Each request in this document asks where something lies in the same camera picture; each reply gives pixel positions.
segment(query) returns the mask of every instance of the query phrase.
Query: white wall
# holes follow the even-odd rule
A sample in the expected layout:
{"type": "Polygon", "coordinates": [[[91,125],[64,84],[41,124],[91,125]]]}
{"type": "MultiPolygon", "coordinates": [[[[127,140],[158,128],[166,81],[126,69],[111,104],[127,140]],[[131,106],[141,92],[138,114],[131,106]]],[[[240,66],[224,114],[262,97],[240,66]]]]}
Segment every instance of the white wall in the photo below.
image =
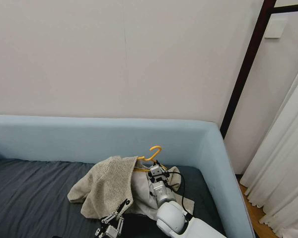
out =
{"type": "MultiPolygon", "coordinates": [[[[297,4],[277,1],[276,6],[297,4]]],[[[269,129],[298,73],[298,12],[275,14],[288,18],[280,39],[263,39],[245,84],[225,144],[237,174],[243,173],[269,129]]]]}
{"type": "MultiPolygon", "coordinates": [[[[261,4],[0,0],[0,114],[220,125],[261,4]]],[[[237,173],[298,70],[296,22],[261,46],[245,86],[225,140],[237,173]]]]}

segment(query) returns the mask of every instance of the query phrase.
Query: yellow clothes hanger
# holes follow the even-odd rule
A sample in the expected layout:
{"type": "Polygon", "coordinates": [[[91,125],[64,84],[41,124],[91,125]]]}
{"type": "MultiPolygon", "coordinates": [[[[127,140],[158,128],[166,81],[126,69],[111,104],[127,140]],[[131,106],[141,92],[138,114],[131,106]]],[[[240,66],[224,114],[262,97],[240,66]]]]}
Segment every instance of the yellow clothes hanger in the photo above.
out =
{"type": "MultiPolygon", "coordinates": [[[[160,153],[160,151],[162,150],[161,146],[156,145],[150,148],[150,151],[154,150],[154,149],[158,149],[150,158],[145,158],[145,156],[138,156],[137,160],[144,160],[144,161],[153,161],[154,163],[157,162],[154,158],[157,156],[157,154],[160,153]]],[[[163,167],[164,170],[168,170],[165,166],[163,166],[162,164],[160,164],[161,167],[163,167]]],[[[146,170],[146,169],[137,169],[135,168],[134,171],[141,171],[141,172],[149,172],[150,170],[146,170]]]]}
{"type": "Polygon", "coordinates": [[[150,161],[150,160],[152,160],[152,161],[154,161],[154,162],[156,162],[156,160],[154,160],[154,157],[156,157],[157,156],[157,154],[159,154],[160,153],[160,151],[162,150],[162,148],[161,148],[161,146],[159,146],[159,145],[156,145],[156,146],[153,146],[153,147],[151,147],[150,148],[150,151],[152,151],[152,150],[154,150],[154,149],[158,149],[150,158],[145,158],[144,156],[139,156],[138,158],[137,158],[137,160],[144,160],[144,161],[150,161]]]}

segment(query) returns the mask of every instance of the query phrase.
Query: dark wooden door frame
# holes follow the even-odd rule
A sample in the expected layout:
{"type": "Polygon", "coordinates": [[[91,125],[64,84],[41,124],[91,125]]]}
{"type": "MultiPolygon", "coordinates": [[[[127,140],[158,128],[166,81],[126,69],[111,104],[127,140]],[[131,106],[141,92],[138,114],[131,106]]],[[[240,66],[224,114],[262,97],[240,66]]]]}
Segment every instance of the dark wooden door frame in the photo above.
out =
{"type": "Polygon", "coordinates": [[[271,14],[298,11],[298,4],[274,7],[275,3],[276,3],[276,0],[264,0],[263,2],[262,8],[258,15],[252,37],[249,41],[242,66],[239,70],[239,74],[222,121],[220,131],[223,138],[225,138],[229,124],[233,118],[238,100],[240,98],[240,95],[242,94],[244,85],[247,81],[247,77],[254,63],[258,48],[263,39],[271,14]]]}

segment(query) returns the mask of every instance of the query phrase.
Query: light blue bed frame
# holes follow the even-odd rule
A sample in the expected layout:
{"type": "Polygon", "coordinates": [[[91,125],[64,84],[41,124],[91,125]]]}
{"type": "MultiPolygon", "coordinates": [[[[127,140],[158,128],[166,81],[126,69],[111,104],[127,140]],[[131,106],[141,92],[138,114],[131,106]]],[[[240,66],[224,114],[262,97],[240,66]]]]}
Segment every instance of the light blue bed frame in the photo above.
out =
{"type": "Polygon", "coordinates": [[[198,168],[228,238],[254,238],[244,200],[213,122],[0,116],[0,159],[97,163],[112,155],[152,155],[164,164],[198,168]]]}

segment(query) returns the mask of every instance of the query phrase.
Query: light switch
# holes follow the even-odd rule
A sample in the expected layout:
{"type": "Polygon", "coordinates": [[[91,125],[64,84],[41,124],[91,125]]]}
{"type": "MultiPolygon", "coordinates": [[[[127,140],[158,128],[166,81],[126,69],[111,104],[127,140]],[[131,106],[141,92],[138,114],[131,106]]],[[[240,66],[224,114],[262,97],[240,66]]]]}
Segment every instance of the light switch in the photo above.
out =
{"type": "Polygon", "coordinates": [[[265,38],[280,38],[287,24],[287,18],[270,19],[265,31],[265,38]]]}

